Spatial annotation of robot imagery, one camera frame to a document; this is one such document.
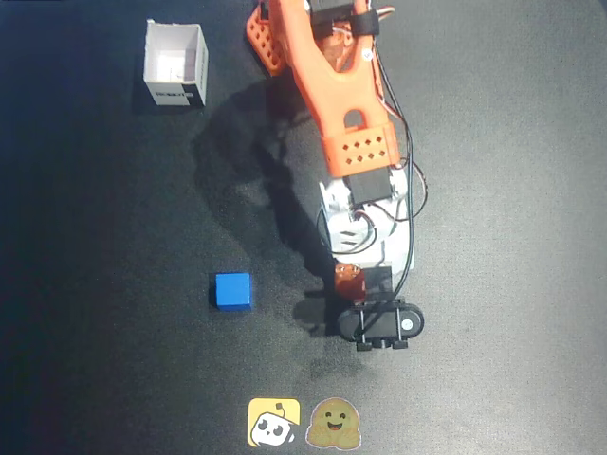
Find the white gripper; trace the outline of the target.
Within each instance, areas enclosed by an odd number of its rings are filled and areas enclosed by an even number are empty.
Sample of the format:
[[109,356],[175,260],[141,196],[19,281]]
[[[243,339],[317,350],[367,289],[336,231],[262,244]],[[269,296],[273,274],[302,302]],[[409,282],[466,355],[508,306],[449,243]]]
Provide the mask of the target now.
[[360,245],[332,253],[336,293],[353,303],[392,301],[409,253],[409,234],[398,228],[389,237],[373,231]]

